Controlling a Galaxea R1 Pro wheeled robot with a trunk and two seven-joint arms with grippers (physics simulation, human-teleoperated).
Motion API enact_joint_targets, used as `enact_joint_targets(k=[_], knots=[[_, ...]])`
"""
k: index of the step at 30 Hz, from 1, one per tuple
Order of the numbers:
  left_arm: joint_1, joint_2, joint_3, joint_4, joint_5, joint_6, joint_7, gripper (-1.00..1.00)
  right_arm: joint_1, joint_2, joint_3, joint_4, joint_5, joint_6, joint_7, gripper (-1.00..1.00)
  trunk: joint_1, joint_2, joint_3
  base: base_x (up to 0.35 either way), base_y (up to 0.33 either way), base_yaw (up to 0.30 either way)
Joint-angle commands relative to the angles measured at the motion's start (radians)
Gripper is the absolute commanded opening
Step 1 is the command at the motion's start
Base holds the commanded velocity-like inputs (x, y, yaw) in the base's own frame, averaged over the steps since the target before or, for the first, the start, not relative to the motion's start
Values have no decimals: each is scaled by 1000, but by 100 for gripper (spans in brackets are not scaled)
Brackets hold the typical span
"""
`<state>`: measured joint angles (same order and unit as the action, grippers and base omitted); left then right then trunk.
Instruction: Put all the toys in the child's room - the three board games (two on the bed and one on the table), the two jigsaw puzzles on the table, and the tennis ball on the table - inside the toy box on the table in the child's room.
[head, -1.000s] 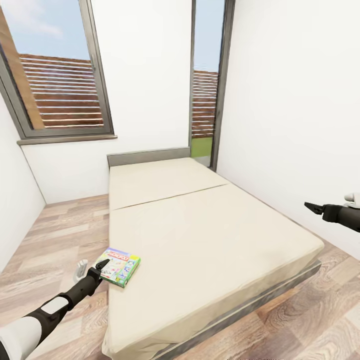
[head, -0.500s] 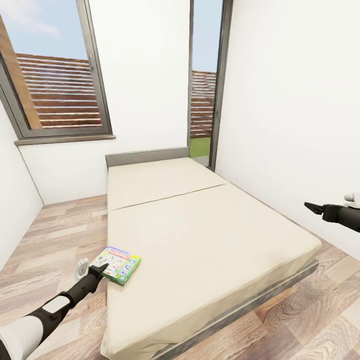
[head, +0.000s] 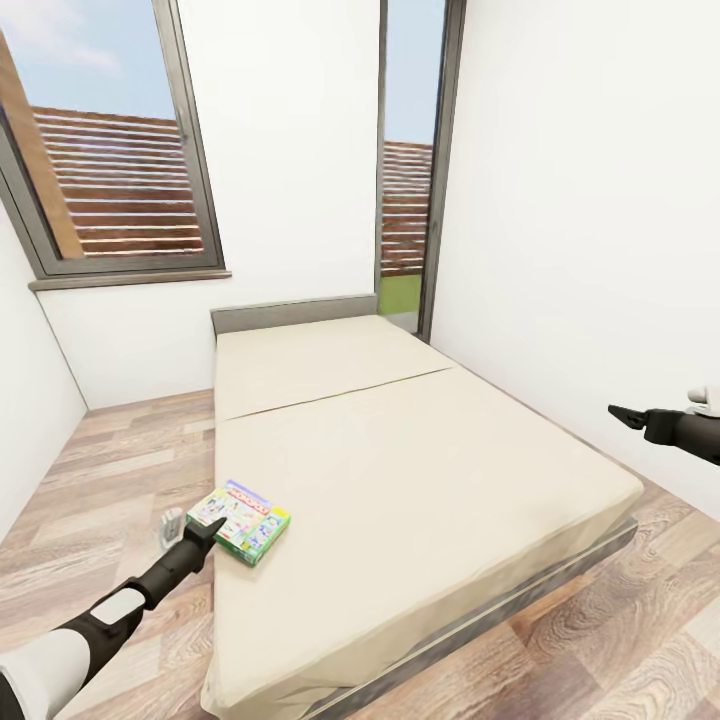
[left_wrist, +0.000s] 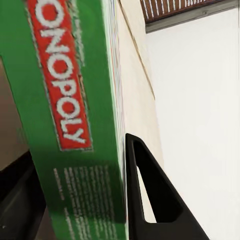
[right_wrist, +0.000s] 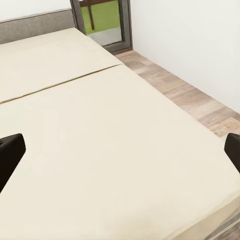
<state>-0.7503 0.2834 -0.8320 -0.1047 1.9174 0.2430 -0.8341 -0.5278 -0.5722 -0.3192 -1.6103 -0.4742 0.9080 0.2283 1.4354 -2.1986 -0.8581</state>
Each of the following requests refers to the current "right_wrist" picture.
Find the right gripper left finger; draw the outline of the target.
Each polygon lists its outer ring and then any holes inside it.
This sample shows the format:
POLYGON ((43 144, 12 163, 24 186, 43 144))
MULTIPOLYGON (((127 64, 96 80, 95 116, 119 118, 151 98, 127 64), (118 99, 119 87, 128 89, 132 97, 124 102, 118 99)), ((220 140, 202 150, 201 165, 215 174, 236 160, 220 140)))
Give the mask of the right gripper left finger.
POLYGON ((26 153, 22 133, 0 138, 0 193, 26 153))

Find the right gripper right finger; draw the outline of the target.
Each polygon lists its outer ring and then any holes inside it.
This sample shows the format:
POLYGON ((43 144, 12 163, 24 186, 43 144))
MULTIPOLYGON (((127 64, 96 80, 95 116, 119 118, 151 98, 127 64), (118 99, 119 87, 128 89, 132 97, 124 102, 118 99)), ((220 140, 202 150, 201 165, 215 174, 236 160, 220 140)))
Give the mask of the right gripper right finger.
POLYGON ((240 135, 235 133, 229 133, 227 135, 224 151, 230 158, 233 165, 240 173, 240 135))

